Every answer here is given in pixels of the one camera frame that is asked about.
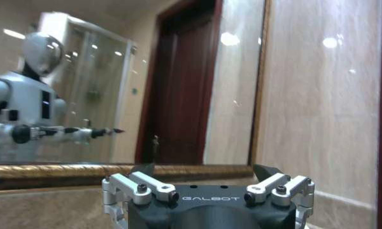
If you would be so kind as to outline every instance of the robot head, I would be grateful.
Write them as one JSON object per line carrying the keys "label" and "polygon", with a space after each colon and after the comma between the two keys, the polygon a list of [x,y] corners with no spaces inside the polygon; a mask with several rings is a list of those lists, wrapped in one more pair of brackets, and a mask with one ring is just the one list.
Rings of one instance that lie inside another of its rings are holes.
{"label": "robot head", "polygon": [[63,44],[43,32],[26,36],[23,45],[26,63],[42,77],[46,77],[63,59]]}

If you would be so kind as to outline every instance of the white robot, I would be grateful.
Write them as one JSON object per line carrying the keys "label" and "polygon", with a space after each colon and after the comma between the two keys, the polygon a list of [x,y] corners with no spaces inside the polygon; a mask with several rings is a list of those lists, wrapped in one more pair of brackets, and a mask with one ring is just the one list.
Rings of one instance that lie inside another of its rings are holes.
{"label": "white robot", "polygon": [[0,75],[0,153],[16,149],[32,155],[42,141],[87,143],[91,138],[122,133],[119,129],[55,126],[67,105],[40,78],[61,65],[63,45],[36,32],[26,37],[23,53],[23,72]]}

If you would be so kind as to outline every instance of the metal bracket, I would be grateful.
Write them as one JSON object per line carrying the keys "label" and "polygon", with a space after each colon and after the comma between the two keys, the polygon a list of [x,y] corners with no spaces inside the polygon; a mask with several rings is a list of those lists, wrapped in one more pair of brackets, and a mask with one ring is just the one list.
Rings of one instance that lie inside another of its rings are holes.
{"label": "metal bracket", "polygon": [[154,179],[153,177],[147,176],[142,172],[134,172],[130,175],[130,178],[138,182],[147,185],[151,188],[153,193],[157,196],[159,201],[165,201],[169,203],[177,203],[179,194],[177,192],[177,188],[173,184],[166,184],[159,180]]}
{"label": "metal bracket", "polygon": [[284,185],[289,180],[290,176],[282,173],[277,173],[261,183],[248,186],[248,194],[245,195],[248,203],[256,204],[265,202],[268,195],[272,193],[273,189],[280,185]]}
{"label": "metal bracket", "polygon": [[151,189],[145,184],[135,183],[122,174],[114,174],[102,181],[103,208],[110,214],[115,229],[129,229],[127,221],[119,202],[129,202],[131,199],[138,205],[151,202]]}
{"label": "metal bracket", "polygon": [[122,174],[114,174],[102,181],[105,213],[110,214],[115,229],[129,229],[127,221],[119,202],[129,202],[131,199],[137,205],[146,205],[151,202],[151,192],[158,200],[169,203],[178,201],[177,188],[166,184],[142,172],[134,172],[130,178]]}
{"label": "metal bracket", "polygon": [[310,178],[297,176],[284,186],[273,190],[273,203],[278,206],[289,206],[292,199],[297,204],[297,224],[296,229],[304,229],[306,220],[313,215],[314,207],[314,182]]}
{"label": "metal bracket", "polygon": [[245,200],[249,205],[266,201],[272,193],[273,204],[288,207],[292,201],[297,205],[296,229],[304,229],[306,220],[313,215],[314,207],[314,183],[310,178],[290,176],[277,173],[256,185],[246,187]]}

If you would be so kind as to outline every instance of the bathroom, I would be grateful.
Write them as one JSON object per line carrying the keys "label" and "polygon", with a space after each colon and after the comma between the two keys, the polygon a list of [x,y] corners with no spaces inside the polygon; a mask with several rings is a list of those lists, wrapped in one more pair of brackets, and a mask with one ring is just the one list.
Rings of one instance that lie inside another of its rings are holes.
{"label": "bathroom", "polygon": [[106,176],[246,187],[256,165],[312,178],[306,227],[382,228],[382,0],[0,0],[0,76],[35,32],[47,127],[109,134],[0,146],[0,228],[113,228]]}

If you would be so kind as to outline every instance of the glass shower door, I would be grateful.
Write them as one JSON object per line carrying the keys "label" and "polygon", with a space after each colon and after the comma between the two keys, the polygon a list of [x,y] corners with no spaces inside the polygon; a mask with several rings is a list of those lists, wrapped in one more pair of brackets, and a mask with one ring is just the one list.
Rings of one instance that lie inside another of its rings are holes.
{"label": "glass shower door", "polygon": [[[66,61],[50,82],[67,102],[65,126],[114,128],[121,118],[123,85],[131,58],[131,42],[91,27],[70,23],[66,35]],[[44,146],[39,161],[110,162],[114,137],[93,139],[90,144]]]}

